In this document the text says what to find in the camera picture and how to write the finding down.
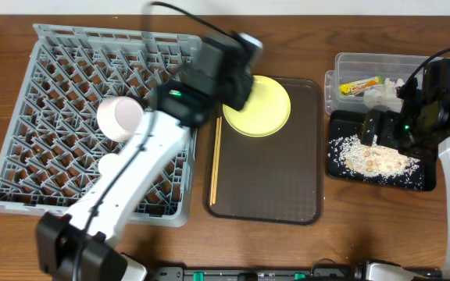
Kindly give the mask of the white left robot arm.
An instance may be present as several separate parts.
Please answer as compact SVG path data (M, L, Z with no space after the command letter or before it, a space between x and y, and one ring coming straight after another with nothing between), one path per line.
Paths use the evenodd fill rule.
M153 180L184 148L191 130L225 104L240 110L252 89L250 69L262 44L205 40L184 81L154 90L152 110L117 155L114 168L62 217L45 213L36 228L42 272L54 280L143 280L148 270L116 251L125 225Z

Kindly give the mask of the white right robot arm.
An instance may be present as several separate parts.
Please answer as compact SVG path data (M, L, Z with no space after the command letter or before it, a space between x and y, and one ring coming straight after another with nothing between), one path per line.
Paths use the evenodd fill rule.
M361 143L377 144L424 162L441 161L445 176L448 246L443 273L450 279L450 96L430 104L404 104L400 113L371 109L366 113Z

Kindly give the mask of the light blue bowl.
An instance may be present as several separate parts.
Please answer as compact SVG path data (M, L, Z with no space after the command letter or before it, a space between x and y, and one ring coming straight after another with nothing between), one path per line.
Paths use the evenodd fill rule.
M239 37L245 43L245 47L248 50L248 64L253 66L263 53L263 43L250 34L240 33Z

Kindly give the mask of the white cup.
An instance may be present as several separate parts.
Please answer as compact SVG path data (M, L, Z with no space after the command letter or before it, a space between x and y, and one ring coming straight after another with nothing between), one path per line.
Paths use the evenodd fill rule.
M114 177L122 167L122 158L115 153L106 154L98 161L98 171L101 176Z

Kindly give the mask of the yellow round plate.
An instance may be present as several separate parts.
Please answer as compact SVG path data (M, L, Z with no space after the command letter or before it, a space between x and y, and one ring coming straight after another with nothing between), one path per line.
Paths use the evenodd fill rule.
M248 137L266 137L276 133L288 121L291 99L286 89L273 78L254 76L252 91L242 110L222 106L228 124Z

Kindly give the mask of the pink bowl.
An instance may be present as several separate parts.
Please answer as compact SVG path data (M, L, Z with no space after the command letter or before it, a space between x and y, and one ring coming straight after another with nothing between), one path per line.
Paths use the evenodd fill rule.
M137 129L144 110L129 97L111 97L102 101L97 110L97 121L101 132L112 141L124 142Z

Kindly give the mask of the white tissue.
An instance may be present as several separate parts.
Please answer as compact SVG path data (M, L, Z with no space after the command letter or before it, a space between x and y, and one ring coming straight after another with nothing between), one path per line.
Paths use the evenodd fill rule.
M397 90L405 82L402 79L386 78L383 84L364 91L363 103L367 108L377 108L382 111L400 112L403 100L397 97Z

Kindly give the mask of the green orange snack wrapper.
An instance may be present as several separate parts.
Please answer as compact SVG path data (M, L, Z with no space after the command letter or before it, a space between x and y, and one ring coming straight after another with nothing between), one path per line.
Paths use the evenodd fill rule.
M375 87L383 83L384 80L381 76L374 76L363 80L357 80L346 84L341 84L339 86L339 90L341 94L345 96L356 95L365 91L368 88Z

